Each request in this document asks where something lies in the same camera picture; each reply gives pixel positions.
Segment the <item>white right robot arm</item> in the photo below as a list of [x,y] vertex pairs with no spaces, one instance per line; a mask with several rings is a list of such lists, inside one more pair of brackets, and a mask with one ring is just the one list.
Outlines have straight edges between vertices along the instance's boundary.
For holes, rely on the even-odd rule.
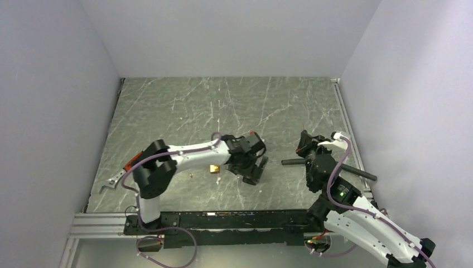
[[305,161],[309,191],[319,194],[307,211],[309,228],[342,235],[386,267],[434,267],[436,245],[431,239],[402,229],[340,176],[351,149],[349,137],[341,132],[331,138],[301,132],[296,154]]

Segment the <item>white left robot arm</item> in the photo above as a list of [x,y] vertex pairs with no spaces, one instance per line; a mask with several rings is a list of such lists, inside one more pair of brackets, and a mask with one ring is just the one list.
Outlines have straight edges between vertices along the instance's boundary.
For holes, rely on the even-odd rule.
[[148,235],[159,230],[160,196],[175,175],[189,169],[225,165],[227,171],[241,176],[244,183],[257,185],[268,162],[266,150],[255,132],[247,137],[215,132],[209,142],[186,146],[167,145],[164,140],[152,142],[126,168],[138,185],[138,227]]

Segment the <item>black padlock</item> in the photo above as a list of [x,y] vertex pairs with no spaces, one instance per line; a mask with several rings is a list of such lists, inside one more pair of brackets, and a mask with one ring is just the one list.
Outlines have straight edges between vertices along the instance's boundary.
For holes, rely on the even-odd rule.
[[243,179],[242,181],[249,185],[257,185],[258,179],[255,177],[255,173],[253,169],[247,169],[243,172]]

